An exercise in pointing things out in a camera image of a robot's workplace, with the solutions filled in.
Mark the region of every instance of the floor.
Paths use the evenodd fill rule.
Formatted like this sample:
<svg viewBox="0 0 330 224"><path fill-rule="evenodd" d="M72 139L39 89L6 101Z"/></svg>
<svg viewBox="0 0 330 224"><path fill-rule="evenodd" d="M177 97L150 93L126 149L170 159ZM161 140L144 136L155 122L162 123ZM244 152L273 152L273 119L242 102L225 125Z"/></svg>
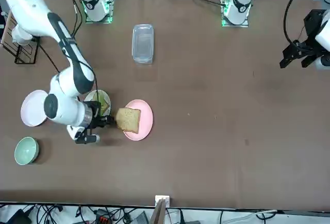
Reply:
<svg viewBox="0 0 330 224"><path fill-rule="evenodd" d="M0 209L0 221L7 222L9 218L18 210L23 209L26 207L26 205L9 205L5 206ZM24 211L27 211L30 208L30 206L26 207ZM29 215L29 218L32 220L32 224L37 224L36 216L38 211L38 206L35 207L32 212ZM108 208L108 211L111 212L115 210L116 208ZM132 209L125 209L125 212L129 212ZM64 206L63 211L60 213L58 210L52 212L53 219L58 224L74 224L74 223L80 223L82 221L81 216L76 216L77 207L76 206ZM145 211L146 216L148 219L151 218L153 210L152 209L136 209L134 210L130 216L131 219L134 220L138 215L140 215L143 211ZM169 215L171 217L171 220L169 219L169 215L166 215L164 224L175 224L180 222L180 213L178 209L168 209ZM87 208L82 208L82 216L84 218L84 221L91 221L93 222L95 220L95 215ZM39 220L44 214L43 210L40 210L39 213ZM183 215L185 222L189 221L199 221L200 224L218 224L219 218L220 218L220 211L210 210L210 211L204 211L204 210L183 210ZM234 223L233 219L235 218L241 218L246 215L248 215L249 212L223 212L222 216L222 224L228 223L228 220L232 220L231 223ZM266 221L267 224L326 224L329 223L330 217L318 217L318 216L300 216L300 215L287 215L287 214L276 214L275 217L269 219ZM256 218L255 215L251 216L250 218L244 220L244 221L235 221L235 223L250 223L250 224L263 224L262 220L259 220Z"/></svg>

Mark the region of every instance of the green bowl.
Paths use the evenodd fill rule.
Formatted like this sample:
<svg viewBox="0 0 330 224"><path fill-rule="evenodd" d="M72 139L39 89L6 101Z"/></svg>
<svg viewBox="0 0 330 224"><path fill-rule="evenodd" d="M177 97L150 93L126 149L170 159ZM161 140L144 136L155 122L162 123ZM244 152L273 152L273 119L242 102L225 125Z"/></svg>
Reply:
<svg viewBox="0 0 330 224"><path fill-rule="evenodd" d="M39 153L39 145L36 140L31 137L25 137L17 144L15 148L15 161L17 164L24 166L31 164Z"/></svg>

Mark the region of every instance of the brown tabletop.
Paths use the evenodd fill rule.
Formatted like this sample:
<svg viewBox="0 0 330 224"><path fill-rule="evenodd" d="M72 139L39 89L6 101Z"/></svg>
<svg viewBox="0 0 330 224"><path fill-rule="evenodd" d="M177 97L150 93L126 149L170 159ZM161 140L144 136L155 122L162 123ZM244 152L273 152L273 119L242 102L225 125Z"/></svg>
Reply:
<svg viewBox="0 0 330 224"><path fill-rule="evenodd" d="M71 0L45 1L72 29ZM153 109L140 142L106 128L101 144L76 145L63 125L25 126L22 101L48 91L55 70L41 51L34 66L1 52L0 200L153 205L170 195L172 206L329 210L330 74L299 61L279 68L288 1L254 0L247 29L222 28L220 8L200 0L116 0L111 25L84 24L77 42L112 112L133 99ZM292 40L317 7L294 0ZM132 30L145 23L154 63L137 66ZM42 44L67 67L53 39ZM15 163L25 136L41 145L35 165Z"/></svg>

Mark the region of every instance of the bread slice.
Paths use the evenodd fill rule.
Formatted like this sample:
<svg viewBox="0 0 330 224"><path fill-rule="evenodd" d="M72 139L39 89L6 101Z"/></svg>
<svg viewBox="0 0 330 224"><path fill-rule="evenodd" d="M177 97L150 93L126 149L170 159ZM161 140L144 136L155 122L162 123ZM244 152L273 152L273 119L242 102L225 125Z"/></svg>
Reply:
<svg viewBox="0 0 330 224"><path fill-rule="evenodd" d="M123 131L139 133L141 110L131 108L120 108L116 114L117 127Z"/></svg>

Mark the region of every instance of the clear plastic container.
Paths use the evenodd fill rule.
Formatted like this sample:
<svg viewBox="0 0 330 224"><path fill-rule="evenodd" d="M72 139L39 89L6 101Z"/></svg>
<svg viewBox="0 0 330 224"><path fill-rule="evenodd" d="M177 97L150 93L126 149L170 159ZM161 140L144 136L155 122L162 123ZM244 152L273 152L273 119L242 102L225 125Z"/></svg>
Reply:
<svg viewBox="0 0 330 224"><path fill-rule="evenodd" d="M151 64L154 56L154 28L151 24L134 26L132 57L136 64Z"/></svg>

